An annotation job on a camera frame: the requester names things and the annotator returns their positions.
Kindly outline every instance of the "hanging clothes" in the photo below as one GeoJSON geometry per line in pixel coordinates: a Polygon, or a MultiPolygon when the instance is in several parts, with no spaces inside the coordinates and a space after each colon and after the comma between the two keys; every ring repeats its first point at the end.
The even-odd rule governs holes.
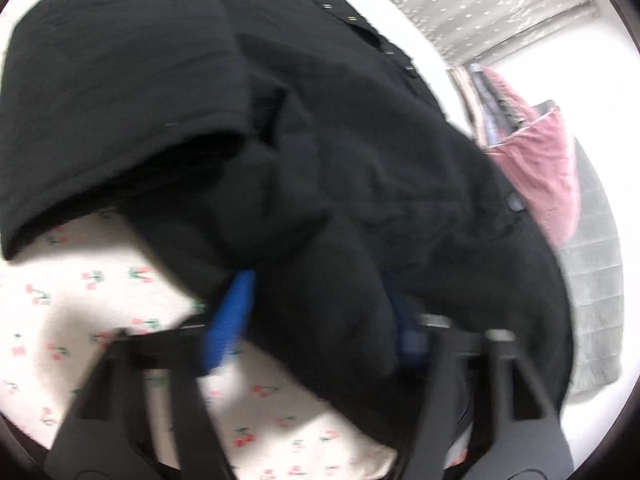
{"type": "Polygon", "coordinates": [[[480,148],[488,146],[485,128],[485,111],[482,110],[482,103],[476,88],[469,77],[468,72],[463,66],[454,66],[449,69],[454,83],[460,91],[469,120],[474,128],[474,140],[480,148]]]}
{"type": "MultiPolygon", "coordinates": [[[[466,81],[464,67],[451,69],[455,81],[466,81]]],[[[473,90],[484,111],[486,142],[476,143],[504,171],[527,200],[527,207],[552,247],[559,248],[573,234],[580,219],[580,189],[575,148],[560,108],[547,101],[531,107],[494,70],[469,66],[473,90]]]]}
{"type": "Polygon", "coordinates": [[[471,81],[476,87],[478,95],[480,96],[482,106],[486,110],[486,118],[488,121],[490,120],[495,127],[495,140],[489,143],[490,146],[493,146],[498,142],[502,142],[508,135],[513,133],[513,130],[511,129],[506,117],[502,113],[502,109],[500,108],[497,100],[494,98],[491,92],[489,92],[488,88],[484,84],[481,73],[482,67],[477,63],[473,63],[469,66],[469,75],[471,77],[471,81]]]}

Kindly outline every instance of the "bedding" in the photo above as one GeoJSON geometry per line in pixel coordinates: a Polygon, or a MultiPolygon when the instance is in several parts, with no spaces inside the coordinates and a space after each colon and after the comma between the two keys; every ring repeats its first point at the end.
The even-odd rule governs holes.
{"type": "MultiPolygon", "coordinates": [[[[0,15],[0,28],[3,38],[8,40],[13,24],[36,1],[11,0],[5,9],[6,12],[0,15]]],[[[391,41],[401,45],[414,58],[418,70],[422,74],[428,74],[426,79],[440,101],[448,120],[460,130],[469,132],[470,127],[464,114],[462,102],[460,102],[459,96],[447,79],[446,66],[420,34],[402,16],[399,16],[397,9],[393,8],[393,5],[386,0],[350,0],[350,2],[365,14],[376,28],[391,41]]],[[[0,370],[2,370],[0,372],[2,374],[0,381],[4,386],[4,391],[0,394],[0,410],[9,415],[27,434],[30,434],[36,441],[47,447],[50,446],[55,434],[56,423],[68,403],[67,395],[72,395],[70,392],[73,391],[73,388],[69,388],[66,393],[65,388],[72,384],[74,380],[76,383],[79,381],[79,374],[82,373],[82,363],[86,366],[90,362],[92,352],[95,354],[100,343],[105,338],[108,338],[109,330],[112,327],[121,324],[130,326],[134,330],[157,330],[160,327],[161,318],[163,319],[162,322],[170,322],[172,316],[179,318],[185,312],[191,312],[192,308],[198,307],[197,302],[181,293],[172,284],[161,281],[161,275],[155,272],[154,264],[148,259],[144,251],[139,248],[138,242],[131,237],[126,227],[121,225],[119,218],[112,212],[101,212],[100,214],[79,219],[76,222],[77,224],[72,223],[61,227],[42,237],[33,247],[32,253],[25,253],[16,264],[11,266],[3,263],[4,266],[0,270],[0,280],[5,285],[2,288],[2,294],[8,290],[6,288],[7,285],[14,286],[15,283],[21,283],[22,289],[19,294],[23,295],[22,301],[27,300],[26,306],[33,308],[44,306],[47,301],[49,303],[58,300],[62,301],[62,303],[58,304],[60,308],[50,309],[53,310],[53,317],[51,318],[35,316],[33,310],[25,308],[24,313],[29,312],[31,315],[21,318],[18,323],[21,329],[11,334],[8,332],[4,334],[4,346],[8,349],[4,359],[8,359],[8,361],[0,365],[0,370]],[[106,274],[102,270],[107,268],[105,265],[113,266],[114,274],[112,275],[119,276],[113,282],[113,290],[116,292],[121,290],[122,294],[116,294],[116,298],[121,298],[124,301],[127,294],[134,298],[134,304],[129,306],[130,310],[124,309],[124,311],[118,313],[116,309],[113,311],[113,317],[111,317],[111,313],[107,313],[108,309],[101,308],[101,306],[105,304],[115,306],[115,303],[121,302],[104,303],[96,301],[97,296],[95,293],[100,290],[100,286],[104,289],[104,297],[108,296],[106,293],[108,281],[105,279],[106,274]],[[68,269],[68,274],[61,273],[63,269],[68,269]],[[21,273],[23,277],[16,278],[15,273],[21,273]],[[130,282],[127,282],[129,285],[137,288],[124,288],[124,283],[127,280],[130,280],[130,282]],[[158,292],[149,294],[151,286],[158,287],[158,292]],[[52,290],[57,291],[55,299],[51,293],[52,290]],[[167,316],[164,316],[162,306],[159,306],[160,297],[174,299],[174,304],[166,308],[168,310],[167,316]],[[86,316],[83,312],[97,314],[86,316]],[[82,342],[78,346],[78,350],[74,351],[74,356],[80,356],[84,360],[81,361],[80,365],[77,365],[78,369],[75,372],[73,368],[75,365],[65,367],[65,363],[71,364],[73,361],[70,358],[70,351],[62,343],[56,343],[57,338],[54,337],[55,335],[62,335],[63,324],[74,321],[78,331],[73,338],[77,338],[78,342],[82,342]],[[80,330],[81,327],[85,327],[88,330],[80,330]],[[29,348],[38,348],[38,351],[31,353],[29,348]],[[17,363],[19,361],[16,359],[25,357],[25,354],[30,354],[33,357],[33,361],[29,365],[23,363],[23,365],[18,366],[17,363]],[[12,363],[11,366],[5,367],[4,364],[9,362],[12,363]],[[11,380],[6,370],[25,372],[28,380],[23,384],[18,384],[11,380]],[[46,390],[48,397],[44,397],[44,390],[46,390]],[[34,410],[37,412],[36,417],[27,416],[27,413],[34,413],[34,410]]],[[[14,288],[16,294],[18,294],[19,288],[14,288]]],[[[7,303],[9,301],[8,298],[8,296],[3,296],[2,304],[10,304],[7,303]]],[[[52,314],[50,310],[46,311],[47,316],[52,314]]],[[[254,378],[250,375],[254,370],[252,365],[254,361],[264,364],[264,366],[258,367],[260,368],[258,371],[269,370],[269,377],[280,377],[278,366],[275,362],[265,364],[265,362],[268,362],[268,357],[260,355],[259,351],[250,345],[240,343],[233,355],[228,357],[226,367],[223,367],[217,376],[211,378],[214,386],[210,387],[207,383],[203,385],[205,394],[210,398],[212,410],[214,406],[218,406],[217,409],[223,410],[227,407],[232,411],[233,407],[236,406],[237,411],[236,401],[238,398],[233,395],[232,386],[234,385],[238,386],[239,384],[238,389],[235,391],[239,392],[239,398],[242,399],[243,403],[250,395],[242,388],[242,384],[253,383],[249,387],[249,391],[252,394],[256,394],[255,400],[273,399],[276,397],[277,392],[283,391],[273,384],[262,384],[260,381],[263,376],[255,377],[256,380],[254,381],[254,378]],[[267,391],[264,392],[262,390],[263,387],[266,387],[267,391]]],[[[166,402],[162,394],[162,381],[161,373],[158,376],[149,377],[150,398],[152,399],[154,410],[161,410],[162,404],[166,402]]],[[[284,374],[280,382],[281,384],[289,384],[287,381],[289,379],[284,374]]],[[[299,387],[296,387],[295,390],[296,395],[308,400],[309,404],[318,402],[312,396],[305,397],[308,393],[304,392],[304,390],[300,392],[299,387]]],[[[308,404],[304,402],[302,402],[302,405],[308,407],[308,404]]],[[[263,457],[258,459],[255,453],[257,446],[254,445],[256,442],[255,433],[252,433],[252,430],[250,428],[247,429],[245,426],[235,427],[235,421],[231,419],[228,423],[230,430],[227,445],[230,455],[238,458],[236,461],[239,468],[238,473],[241,475],[242,471],[247,471],[247,474],[258,475],[265,480],[271,480],[279,474],[295,476],[304,474],[305,471],[312,476],[335,476],[340,478],[340,475],[344,474],[345,478],[350,479],[358,478],[358,475],[361,475],[362,478],[370,478],[369,476],[378,476],[392,460],[391,450],[382,448],[371,441],[368,442],[366,438],[359,436],[353,428],[348,428],[348,424],[345,425],[346,422],[344,420],[339,417],[337,420],[332,418],[337,416],[335,413],[326,411],[318,413],[314,409],[307,413],[306,409],[302,409],[300,418],[297,418],[296,415],[285,415],[286,420],[283,421],[279,420],[283,418],[282,416],[277,416],[282,415],[278,410],[276,410],[277,413],[268,411],[269,415],[266,416],[276,416],[278,428],[274,430],[274,433],[283,429],[279,426],[280,424],[288,425],[285,428],[286,430],[292,429],[291,432],[282,432],[286,435],[283,437],[283,442],[285,440],[287,442],[287,445],[283,445],[282,449],[290,446],[288,451],[283,452],[284,454],[290,452],[295,458],[323,457],[328,460],[324,465],[320,459],[317,462],[311,460],[308,464],[310,464],[309,467],[313,471],[310,469],[303,470],[303,466],[294,464],[295,460],[292,459],[287,461],[290,464],[290,468],[272,469],[270,468],[271,462],[265,459],[265,456],[268,455],[268,458],[279,457],[279,452],[276,455],[271,455],[269,452],[262,451],[260,453],[263,457]],[[288,419],[287,417],[289,416],[292,416],[295,420],[288,419]],[[296,421],[302,422],[296,426],[294,424],[296,421]],[[295,431],[306,431],[309,428],[310,433],[304,433],[302,438],[290,438],[295,434],[302,435],[302,433],[295,433],[295,431]],[[318,436],[318,432],[323,434],[324,430],[335,431],[340,434],[342,448],[338,453],[341,453],[342,462],[348,462],[350,466],[353,464],[355,470],[343,466],[334,467],[337,465],[334,463],[336,462],[333,459],[334,455],[318,447],[318,442],[335,443],[338,440],[337,438],[325,438],[323,440],[318,436]],[[349,437],[351,437],[351,446],[345,444],[349,441],[349,437]],[[314,444],[310,447],[305,446],[294,450],[295,445],[292,443],[294,440],[304,440],[314,444]],[[242,457],[247,457],[246,462],[243,461],[242,457]]],[[[258,411],[262,413],[262,408],[254,408],[254,412],[258,411]]],[[[565,420],[569,419],[572,418],[570,416],[565,417],[565,420]]],[[[163,429],[162,416],[158,415],[156,421],[155,431],[161,456],[164,462],[172,463],[174,457],[172,457],[170,441],[161,437],[162,432],[166,429],[166,427],[163,429]]],[[[570,426],[564,429],[569,436],[572,435],[570,426]]],[[[276,443],[277,441],[278,437],[274,436],[273,442],[276,443]]],[[[271,445],[271,441],[268,449],[280,450],[277,444],[271,445]]]]}

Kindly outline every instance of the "button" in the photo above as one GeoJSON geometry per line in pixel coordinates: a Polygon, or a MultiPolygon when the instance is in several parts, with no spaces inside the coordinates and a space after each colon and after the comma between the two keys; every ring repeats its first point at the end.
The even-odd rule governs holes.
{"type": "Polygon", "coordinates": [[[415,69],[415,66],[413,65],[407,65],[404,67],[404,69],[407,71],[407,75],[411,78],[411,79],[416,79],[418,76],[418,71],[415,69]]]}
{"type": "Polygon", "coordinates": [[[448,317],[438,316],[436,314],[420,314],[420,323],[424,326],[433,326],[438,328],[451,328],[452,322],[448,317]]]}
{"type": "Polygon", "coordinates": [[[499,328],[492,328],[491,330],[487,330],[484,335],[487,339],[491,341],[503,341],[510,342],[516,341],[516,335],[511,330],[503,330],[499,328]]]}
{"type": "Polygon", "coordinates": [[[516,191],[512,191],[507,195],[507,205],[513,212],[519,213],[527,208],[524,199],[516,191]]]}

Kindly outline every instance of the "black jacket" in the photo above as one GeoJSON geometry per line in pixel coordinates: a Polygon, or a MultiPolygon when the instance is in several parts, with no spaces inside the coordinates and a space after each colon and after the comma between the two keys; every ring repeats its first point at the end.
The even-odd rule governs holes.
{"type": "Polygon", "coordinates": [[[212,304],[257,269],[249,337],[381,442],[419,401],[381,273],[417,310],[513,330],[562,403],[552,251],[344,0],[42,0],[8,49],[0,128],[5,257],[117,205],[212,304]]]}

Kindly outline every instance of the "pink clothing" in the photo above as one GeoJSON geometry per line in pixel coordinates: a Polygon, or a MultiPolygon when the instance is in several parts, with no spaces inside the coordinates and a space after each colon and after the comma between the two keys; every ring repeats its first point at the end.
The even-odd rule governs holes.
{"type": "Polygon", "coordinates": [[[527,122],[485,152],[527,200],[549,244],[559,248],[575,233],[580,219],[574,140],[566,132],[557,105],[540,116],[497,73],[484,71],[527,122]]]}

